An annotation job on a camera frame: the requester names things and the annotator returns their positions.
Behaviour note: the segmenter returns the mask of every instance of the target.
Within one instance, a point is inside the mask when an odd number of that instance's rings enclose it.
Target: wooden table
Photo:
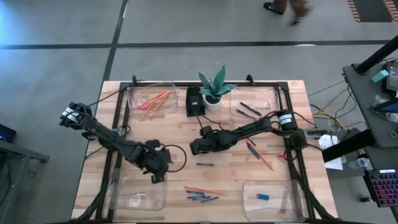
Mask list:
[[[294,111],[312,121],[310,105],[303,81],[287,81]],[[104,82],[101,97],[104,98],[119,89],[120,82]],[[159,139],[163,144],[177,144],[187,152],[187,164],[177,173],[167,174],[167,198],[164,208],[158,212],[142,210],[117,209],[114,222],[247,222],[243,209],[243,183],[246,180],[290,180],[287,163],[277,157],[283,153],[284,143],[281,137],[271,133],[262,133],[252,137],[259,146],[260,153],[271,163],[274,171],[257,160],[247,149],[246,143],[240,141],[231,149],[222,152],[211,152],[193,156],[189,143],[199,138],[200,126],[196,117],[188,118],[185,111],[185,87],[177,87],[178,103],[173,113],[158,114],[152,119],[141,120],[139,111],[132,111],[129,125],[132,128],[127,139],[146,141]],[[239,101],[256,107],[262,114],[276,109],[275,91],[271,87],[238,87],[230,95],[223,97],[222,108],[216,112],[206,112],[207,117],[214,121],[221,121],[225,129],[234,129],[252,122],[252,119],[240,118],[232,113],[235,108],[246,111],[239,106]],[[112,126],[117,95],[98,104],[96,118],[107,127]],[[311,129],[311,124],[296,116],[299,128]],[[212,125],[201,118],[202,124]],[[316,140],[308,140],[317,145]],[[98,142],[89,143],[87,153],[99,148]],[[183,153],[177,148],[170,148],[173,164],[170,170],[178,169],[184,161]],[[106,150],[100,150],[90,156],[84,163],[80,184],[76,195],[72,218],[82,214],[98,193],[103,175]],[[328,176],[323,163],[322,153],[318,149],[308,147],[303,150],[305,167],[310,188],[326,208],[337,217],[335,203],[331,193]],[[212,162],[214,167],[198,167],[197,162]],[[122,169],[137,174],[137,181],[147,181],[150,174],[142,175],[137,168],[123,160]],[[198,203],[186,199],[184,185],[218,189],[225,191],[220,199],[208,203]]]

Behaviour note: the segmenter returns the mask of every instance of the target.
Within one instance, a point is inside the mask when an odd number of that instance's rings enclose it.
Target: person's foot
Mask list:
[[[297,24],[301,23],[304,19],[304,17],[306,17],[310,12],[311,12],[312,8],[306,8],[304,10],[304,12],[301,15],[295,15],[292,22],[290,23],[291,26],[296,26]]]
[[[271,12],[276,13],[278,15],[283,15],[284,14],[284,12],[279,12],[279,11],[276,11],[275,9],[273,9],[271,2],[265,2],[264,3],[264,9],[267,9],[268,11],[271,11]]]

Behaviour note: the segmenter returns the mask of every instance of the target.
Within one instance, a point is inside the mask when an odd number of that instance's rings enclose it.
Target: keyboard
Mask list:
[[[364,180],[378,207],[398,206],[398,169],[366,170]]]

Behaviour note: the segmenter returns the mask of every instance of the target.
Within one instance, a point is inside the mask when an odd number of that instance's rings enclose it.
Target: potted plant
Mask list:
[[[229,93],[235,87],[235,85],[232,84],[224,85],[225,66],[217,73],[214,80],[207,78],[201,73],[199,73],[199,78],[205,87],[200,93],[205,96],[203,101],[205,102],[206,108],[210,111],[218,110],[221,107],[221,96]]]

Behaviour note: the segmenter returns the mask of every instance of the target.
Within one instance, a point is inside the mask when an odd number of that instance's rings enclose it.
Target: white paper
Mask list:
[[[332,136],[328,134],[324,134],[320,139],[319,139],[319,146],[321,149],[327,149],[330,146],[333,146],[335,144],[339,143],[339,140],[337,139],[337,136]],[[341,163],[341,158],[333,159],[332,161],[329,161],[325,163],[325,167],[327,169],[338,169],[338,170],[343,170],[343,164]]]

